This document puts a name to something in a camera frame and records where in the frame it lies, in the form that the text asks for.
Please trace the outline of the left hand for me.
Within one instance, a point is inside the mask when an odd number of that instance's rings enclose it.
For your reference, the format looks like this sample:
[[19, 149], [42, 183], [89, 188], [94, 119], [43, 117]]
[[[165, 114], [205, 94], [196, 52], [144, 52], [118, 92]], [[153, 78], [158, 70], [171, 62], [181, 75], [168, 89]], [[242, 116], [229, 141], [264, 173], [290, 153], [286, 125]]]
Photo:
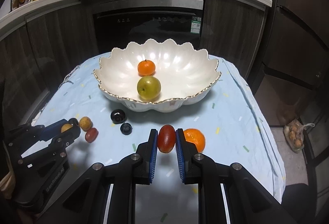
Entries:
[[5, 199], [10, 199], [15, 188], [16, 180], [14, 172], [9, 171], [2, 179], [0, 183], [1, 193]]

